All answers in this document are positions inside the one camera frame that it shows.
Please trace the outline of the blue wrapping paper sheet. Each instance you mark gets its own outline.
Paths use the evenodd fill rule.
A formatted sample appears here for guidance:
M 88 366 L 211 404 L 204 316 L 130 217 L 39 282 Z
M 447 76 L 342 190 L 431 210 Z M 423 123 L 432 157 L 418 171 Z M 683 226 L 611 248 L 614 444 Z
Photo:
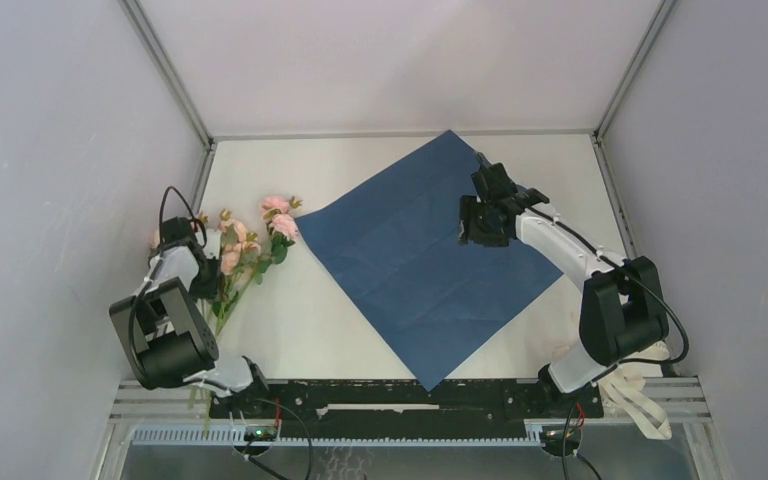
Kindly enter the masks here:
M 460 245 L 474 149 L 445 132 L 330 205 L 301 216 L 319 262 L 426 389 L 560 277 L 534 249 Z

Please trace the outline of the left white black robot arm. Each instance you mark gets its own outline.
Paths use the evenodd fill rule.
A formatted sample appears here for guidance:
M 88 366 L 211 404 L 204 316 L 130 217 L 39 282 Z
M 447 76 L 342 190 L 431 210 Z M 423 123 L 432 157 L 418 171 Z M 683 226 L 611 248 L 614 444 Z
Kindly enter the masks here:
M 160 224 L 160 242 L 134 293 L 108 313 L 138 383 L 147 390 L 194 386 L 234 397 L 250 417 L 265 414 L 273 394 L 257 364 L 225 357 L 197 302 L 221 286 L 220 232 L 195 218 Z

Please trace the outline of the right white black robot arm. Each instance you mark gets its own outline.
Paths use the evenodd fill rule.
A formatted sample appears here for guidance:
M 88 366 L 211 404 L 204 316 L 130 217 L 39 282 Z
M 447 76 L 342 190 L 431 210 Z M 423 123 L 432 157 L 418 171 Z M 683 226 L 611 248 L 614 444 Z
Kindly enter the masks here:
M 538 402 L 565 415 L 577 391 L 666 339 L 678 322 L 662 296 L 655 264 L 628 259 L 587 240 L 535 188 L 518 186 L 501 163 L 477 156 L 475 194 L 460 199 L 462 245 L 506 247 L 518 241 L 548 259 L 581 293 L 578 339 L 538 374 Z

